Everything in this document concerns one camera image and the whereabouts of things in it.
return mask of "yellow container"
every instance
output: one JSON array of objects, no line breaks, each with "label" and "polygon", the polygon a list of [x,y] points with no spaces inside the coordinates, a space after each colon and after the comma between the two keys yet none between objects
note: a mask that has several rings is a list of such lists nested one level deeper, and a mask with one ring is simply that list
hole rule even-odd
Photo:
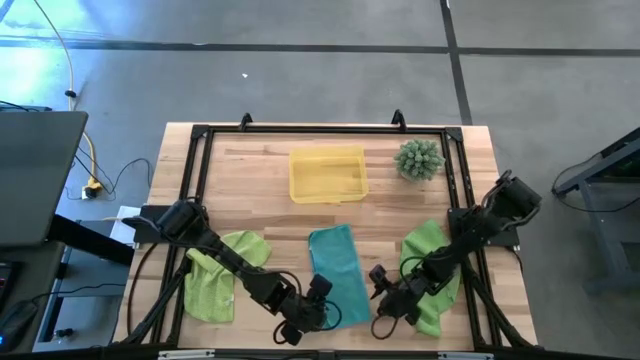
[{"label": "yellow container", "polygon": [[293,149],[289,194],[298,204],[356,201],[369,192],[362,146]]}]

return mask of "teal towel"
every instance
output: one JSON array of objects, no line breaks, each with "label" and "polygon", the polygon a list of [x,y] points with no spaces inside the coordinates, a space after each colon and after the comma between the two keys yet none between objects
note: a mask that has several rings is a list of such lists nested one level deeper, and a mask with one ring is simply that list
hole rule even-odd
[{"label": "teal towel", "polygon": [[[313,273],[324,276],[333,284],[327,300],[333,301],[342,311],[338,328],[369,322],[369,297],[349,225],[312,232],[309,252]],[[325,328],[338,321],[337,310],[331,305],[327,308]]]}]

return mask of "small potted plant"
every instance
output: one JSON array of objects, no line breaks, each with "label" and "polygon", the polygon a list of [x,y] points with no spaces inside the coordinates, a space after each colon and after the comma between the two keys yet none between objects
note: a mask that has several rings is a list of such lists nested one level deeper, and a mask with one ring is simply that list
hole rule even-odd
[{"label": "small potted plant", "polygon": [[400,145],[400,152],[393,157],[396,169],[405,179],[417,182],[431,180],[444,164],[435,141],[413,139]]}]

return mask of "black cable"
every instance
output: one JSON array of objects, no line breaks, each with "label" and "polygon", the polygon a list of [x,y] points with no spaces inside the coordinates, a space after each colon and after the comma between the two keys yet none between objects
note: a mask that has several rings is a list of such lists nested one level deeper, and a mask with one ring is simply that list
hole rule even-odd
[{"label": "black cable", "polygon": [[287,270],[267,270],[264,273],[255,273],[256,275],[263,275],[263,274],[280,274],[280,275],[289,275],[289,277],[291,277],[293,279],[293,281],[295,281],[296,286],[297,286],[297,290],[298,290],[298,295],[302,296],[302,284],[300,283],[300,279],[298,279],[298,277],[292,273],[291,271],[287,271]]},{"label": "black cable", "polygon": [[560,177],[561,177],[562,175],[564,175],[567,171],[569,171],[569,170],[571,170],[571,169],[575,169],[575,168],[577,168],[577,167],[579,167],[579,166],[582,166],[582,165],[584,165],[584,164],[588,163],[589,161],[591,161],[591,160],[595,159],[598,155],[600,155],[600,153],[597,153],[597,154],[595,154],[595,155],[591,156],[590,158],[588,158],[587,160],[585,160],[585,161],[583,161],[583,162],[580,162],[580,163],[575,164],[575,165],[571,165],[571,166],[569,166],[568,168],[566,168],[566,169],[562,170],[562,171],[558,174],[558,176],[556,176],[555,180],[553,180],[553,185],[551,185],[551,193],[553,194],[553,196],[554,196],[556,199],[558,199],[558,201],[560,201],[560,203],[561,203],[562,205],[564,205],[564,206],[566,206],[566,207],[568,207],[568,208],[574,209],[574,210],[578,210],[578,211],[582,211],[582,212],[587,212],[587,213],[613,213],[613,212],[618,212],[618,211],[620,211],[620,210],[624,210],[624,209],[628,208],[629,206],[631,206],[631,205],[633,205],[633,204],[637,203],[638,201],[640,201],[640,197],[637,197],[637,198],[635,198],[635,199],[631,200],[630,202],[628,202],[628,203],[626,203],[626,204],[624,204],[624,205],[622,205],[622,206],[620,206],[620,207],[614,208],[614,209],[608,209],[608,210],[589,210],[589,209],[584,209],[584,208],[580,208],[580,207],[577,207],[577,206],[571,205],[571,204],[567,203],[566,201],[564,201],[564,199],[562,199],[562,198],[560,197],[560,195],[558,195],[558,192],[557,192],[557,189],[556,189],[556,184],[558,183],[558,180],[560,179]]},{"label": "black cable", "polygon": [[129,161],[125,166],[122,167],[122,170],[120,170],[120,173],[118,173],[118,176],[116,177],[116,182],[113,183],[111,181],[111,179],[109,178],[109,176],[107,175],[107,173],[104,171],[104,169],[102,169],[102,167],[100,167],[100,165],[98,164],[97,161],[91,159],[91,156],[89,156],[89,154],[87,154],[86,151],[84,151],[81,147],[78,147],[78,150],[80,150],[83,154],[85,154],[89,160],[91,160],[92,163],[94,163],[96,165],[96,167],[98,168],[98,170],[100,170],[102,172],[102,174],[104,175],[104,177],[107,178],[107,180],[109,180],[109,183],[111,183],[111,192],[115,191],[116,187],[118,186],[118,182],[120,181],[120,176],[122,176],[122,173],[127,169],[127,167],[129,167],[130,165],[135,164],[138,161],[144,161],[147,164],[147,185],[149,187],[151,187],[151,169],[153,168],[153,166],[151,166],[151,162],[145,158],[137,158],[134,160]]},{"label": "black cable", "polygon": [[373,335],[373,337],[378,339],[378,340],[384,340],[384,339],[387,339],[388,337],[390,337],[391,334],[393,334],[393,332],[396,330],[396,325],[398,325],[398,318],[394,318],[393,319],[393,325],[391,326],[391,330],[389,330],[389,332],[386,335],[380,336],[380,335],[376,334],[376,331],[374,330],[374,328],[376,326],[376,322],[378,322],[378,320],[382,319],[383,317],[384,316],[382,316],[382,315],[378,315],[371,322],[371,335]]},{"label": "black cable", "polygon": [[278,324],[278,326],[275,327],[275,329],[273,329],[273,342],[278,344],[278,345],[282,345],[284,343],[287,342],[287,340],[278,340],[278,331],[280,331],[280,329],[282,329],[285,325],[287,324],[286,320],[282,320],[280,322],[280,324]]},{"label": "black cable", "polygon": [[138,268],[136,269],[135,274],[133,274],[133,280],[131,280],[131,289],[129,290],[129,299],[127,300],[127,336],[131,335],[131,329],[133,328],[133,324],[131,324],[131,306],[133,305],[133,293],[135,291],[136,284],[138,283],[138,278],[140,277],[142,267],[144,266],[144,263],[147,261],[147,258],[149,258],[149,255],[151,255],[151,252],[156,248],[156,246],[158,246],[157,243],[152,244],[144,253],[144,255],[142,255],[140,264],[138,264]]},{"label": "black cable", "polygon": [[70,290],[70,291],[52,291],[52,292],[36,295],[36,296],[32,297],[30,301],[35,304],[35,301],[38,298],[41,298],[43,296],[51,296],[51,295],[55,295],[55,294],[73,294],[75,292],[78,292],[78,291],[84,290],[84,289],[98,289],[98,288],[101,288],[103,286],[125,286],[125,285],[126,284],[102,283],[100,285],[82,286],[82,287],[79,287],[77,289]]},{"label": "black cable", "polygon": [[26,107],[24,107],[24,106],[20,106],[20,105],[16,105],[16,104],[14,104],[14,103],[10,103],[10,102],[8,102],[8,101],[2,101],[2,100],[0,100],[0,104],[9,105],[9,106],[11,106],[11,107],[14,107],[14,108],[16,108],[16,109],[20,109],[20,110],[24,110],[24,111],[26,111],[26,112],[31,112],[31,111],[40,112],[40,110],[38,110],[38,109],[29,109],[29,108],[26,108]]},{"label": "black cable", "polygon": [[329,330],[333,330],[333,329],[337,328],[340,325],[340,323],[342,322],[342,310],[340,310],[340,307],[338,307],[338,304],[334,303],[331,300],[325,300],[324,302],[325,302],[325,304],[333,305],[333,307],[336,308],[336,310],[338,310],[338,320],[336,321],[336,323],[331,325],[331,326],[329,326],[328,328],[320,329],[320,331],[329,331]]},{"label": "black cable", "polygon": [[407,263],[407,261],[409,260],[422,260],[422,256],[409,256],[408,258],[402,260],[402,262],[400,263],[400,278],[402,278],[402,282],[404,282],[405,285],[407,285],[407,287],[409,287],[409,283],[407,282],[407,279],[404,277],[404,264]]},{"label": "black cable", "polygon": [[524,273],[524,268],[522,267],[522,259],[520,258],[520,254],[518,254],[518,251],[516,251],[513,246],[505,246],[505,248],[507,249],[507,251],[515,255],[516,259],[518,260],[518,264],[520,265],[520,272]]},{"label": "black cable", "polygon": [[[84,150],[82,150],[81,148],[78,148],[78,150],[80,150],[82,153],[84,153],[85,155],[89,156]],[[89,176],[91,175],[91,171],[89,170],[89,167],[86,166],[82,160],[80,160],[80,158],[75,155],[76,160],[80,163],[80,165],[87,171],[87,173],[89,173]],[[120,173],[118,173],[118,176],[116,177],[116,182],[114,183],[111,178],[107,175],[107,173],[100,167],[100,165],[98,165],[97,162],[91,160],[93,163],[96,164],[96,167],[98,168],[98,170],[100,170],[102,172],[102,174],[104,175],[104,177],[109,181],[109,183],[111,184],[111,190],[109,190],[109,188],[107,188],[105,186],[105,184],[103,182],[101,182],[100,180],[98,180],[97,178],[93,177],[96,182],[98,182],[98,184],[100,184],[102,186],[102,188],[105,190],[105,192],[109,195],[113,194],[114,197],[113,199],[107,199],[108,201],[113,201],[117,198],[117,194],[116,194],[116,187],[118,186],[118,182],[120,181],[120,177],[122,176],[122,173],[124,173],[124,171],[131,165],[133,165],[134,163],[138,162],[138,161],[144,161],[147,164],[147,185],[149,187],[151,187],[151,162],[149,162],[149,160],[145,159],[145,158],[137,158],[135,160],[129,161],[125,166],[122,167],[122,169],[120,170]],[[69,198],[70,200],[79,200],[79,199],[75,199],[75,198],[70,198],[69,195],[67,195],[67,198]]]},{"label": "black cable", "polygon": [[81,198],[81,197],[72,198],[72,197],[69,195],[69,188],[68,188],[68,187],[66,187],[66,186],[64,187],[64,191],[65,191],[65,193],[67,194],[67,199],[69,199],[69,200],[74,200],[74,201],[75,201],[75,200],[82,200],[82,198]]}]

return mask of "green cloth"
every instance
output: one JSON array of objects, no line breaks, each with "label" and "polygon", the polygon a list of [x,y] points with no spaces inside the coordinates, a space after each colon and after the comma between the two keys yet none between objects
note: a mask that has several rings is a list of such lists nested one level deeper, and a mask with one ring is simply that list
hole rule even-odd
[{"label": "green cloth", "polygon": [[[441,246],[449,244],[449,240],[440,230],[440,226],[429,220],[413,230],[402,242],[400,264],[410,256],[424,256]],[[408,260],[404,264],[404,273],[408,273],[420,261]],[[416,330],[423,334],[440,337],[440,314],[449,310],[456,301],[460,286],[460,271],[456,271],[453,279],[435,296],[425,294],[418,302],[420,318],[416,323]]]},{"label": "green cloth", "polygon": [[[231,233],[222,241],[253,266],[263,265],[271,254],[271,247],[253,231]],[[193,265],[184,280],[184,309],[210,323],[233,321],[234,276],[197,249],[189,249],[187,256]]]}]

